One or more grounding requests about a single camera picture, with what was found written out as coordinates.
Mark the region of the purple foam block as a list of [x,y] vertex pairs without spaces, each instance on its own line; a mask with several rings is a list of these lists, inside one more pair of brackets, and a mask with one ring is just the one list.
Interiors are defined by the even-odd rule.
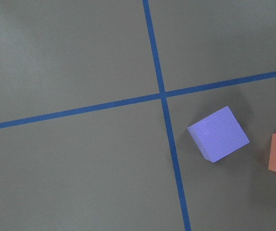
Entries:
[[228,106],[187,128],[204,159],[215,163],[250,141]]

